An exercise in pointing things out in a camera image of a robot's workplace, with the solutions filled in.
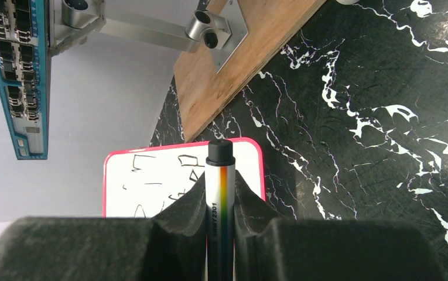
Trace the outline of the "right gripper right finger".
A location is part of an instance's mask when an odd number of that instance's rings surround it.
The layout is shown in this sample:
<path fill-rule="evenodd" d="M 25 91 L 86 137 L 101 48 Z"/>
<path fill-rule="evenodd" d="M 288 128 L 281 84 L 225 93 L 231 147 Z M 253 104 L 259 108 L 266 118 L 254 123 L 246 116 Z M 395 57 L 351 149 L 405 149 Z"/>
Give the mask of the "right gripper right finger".
<path fill-rule="evenodd" d="M 237 280 L 445 280 L 425 236 L 395 220 L 286 218 L 235 175 Z"/>

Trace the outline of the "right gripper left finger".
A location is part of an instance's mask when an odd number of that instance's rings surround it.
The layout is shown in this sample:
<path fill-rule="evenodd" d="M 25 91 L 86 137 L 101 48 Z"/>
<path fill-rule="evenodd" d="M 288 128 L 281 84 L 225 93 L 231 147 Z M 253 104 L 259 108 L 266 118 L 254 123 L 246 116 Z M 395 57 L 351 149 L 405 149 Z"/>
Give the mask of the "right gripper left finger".
<path fill-rule="evenodd" d="M 18 219 L 0 236 L 0 280 L 203 280 L 204 184 L 152 218 Z"/>

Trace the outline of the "pink framed whiteboard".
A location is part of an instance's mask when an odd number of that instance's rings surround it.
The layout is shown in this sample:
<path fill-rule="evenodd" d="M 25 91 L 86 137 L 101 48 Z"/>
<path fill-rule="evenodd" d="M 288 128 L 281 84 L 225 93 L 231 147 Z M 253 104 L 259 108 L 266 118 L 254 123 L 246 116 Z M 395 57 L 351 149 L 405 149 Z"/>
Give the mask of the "pink framed whiteboard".
<path fill-rule="evenodd" d="M 112 152 L 104 162 L 103 216 L 158 215 L 189 193 L 207 157 L 207 141 Z"/>

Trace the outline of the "white whiteboard marker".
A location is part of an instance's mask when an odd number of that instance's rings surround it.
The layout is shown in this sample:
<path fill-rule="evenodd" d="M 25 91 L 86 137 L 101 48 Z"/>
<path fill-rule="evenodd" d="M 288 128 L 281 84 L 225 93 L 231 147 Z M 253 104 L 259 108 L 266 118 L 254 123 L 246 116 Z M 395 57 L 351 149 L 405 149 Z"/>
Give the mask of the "white whiteboard marker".
<path fill-rule="evenodd" d="M 235 157 L 230 140 L 212 140 L 204 171 L 208 280 L 233 280 Z"/>

